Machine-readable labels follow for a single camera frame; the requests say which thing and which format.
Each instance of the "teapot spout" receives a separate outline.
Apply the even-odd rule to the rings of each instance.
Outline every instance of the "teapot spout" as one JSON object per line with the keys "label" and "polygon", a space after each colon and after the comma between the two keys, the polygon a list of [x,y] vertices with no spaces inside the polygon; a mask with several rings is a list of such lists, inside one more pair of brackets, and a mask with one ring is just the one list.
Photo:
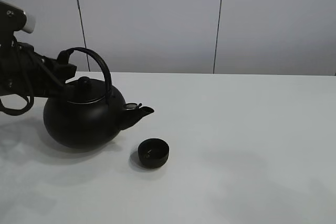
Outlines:
{"label": "teapot spout", "polygon": [[118,120],[118,128],[120,130],[126,130],[135,125],[144,116],[152,114],[153,112],[154,110],[152,108],[146,106],[133,110],[124,110]]}

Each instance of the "teapot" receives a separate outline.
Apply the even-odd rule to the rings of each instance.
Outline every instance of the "teapot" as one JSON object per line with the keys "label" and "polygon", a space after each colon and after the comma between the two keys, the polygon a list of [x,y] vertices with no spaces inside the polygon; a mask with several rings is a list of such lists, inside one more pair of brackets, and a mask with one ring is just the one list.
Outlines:
{"label": "teapot", "polygon": [[104,81],[80,77],[69,82],[71,95],[66,99],[49,98],[43,118],[49,135],[58,143],[91,150],[106,144],[154,110],[141,103],[126,103],[121,92],[112,85],[104,60],[92,50],[79,51],[86,52],[98,63]]}

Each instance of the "table surface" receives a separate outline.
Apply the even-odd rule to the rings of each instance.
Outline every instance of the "table surface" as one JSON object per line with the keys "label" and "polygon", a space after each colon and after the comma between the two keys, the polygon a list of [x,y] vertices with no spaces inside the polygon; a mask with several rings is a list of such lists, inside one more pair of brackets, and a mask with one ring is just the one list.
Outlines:
{"label": "table surface", "polygon": [[[112,78],[127,102],[155,113],[93,152],[48,136],[45,99],[20,117],[0,115],[1,224],[336,223],[336,78]],[[152,137],[170,156],[145,170],[133,152]]]}

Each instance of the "teapot body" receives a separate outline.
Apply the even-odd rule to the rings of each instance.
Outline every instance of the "teapot body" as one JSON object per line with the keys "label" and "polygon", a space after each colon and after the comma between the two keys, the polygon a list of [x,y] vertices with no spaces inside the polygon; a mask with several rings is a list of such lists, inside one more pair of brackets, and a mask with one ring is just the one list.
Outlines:
{"label": "teapot body", "polygon": [[120,132],[117,122],[125,105],[116,87],[112,86],[111,94],[87,104],[49,98],[44,108],[48,133],[70,148],[91,150],[106,144]]}

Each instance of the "small cup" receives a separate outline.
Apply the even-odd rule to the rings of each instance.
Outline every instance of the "small cup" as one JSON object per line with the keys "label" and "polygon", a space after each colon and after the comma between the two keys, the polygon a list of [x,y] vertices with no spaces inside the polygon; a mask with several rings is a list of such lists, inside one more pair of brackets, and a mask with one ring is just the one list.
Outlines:
{"label": "small cup", "polygon": [[139,145],[138,156],[144,167],[150,169],[159,168],[168,160],[169,146],[159,138],[150,138]]}

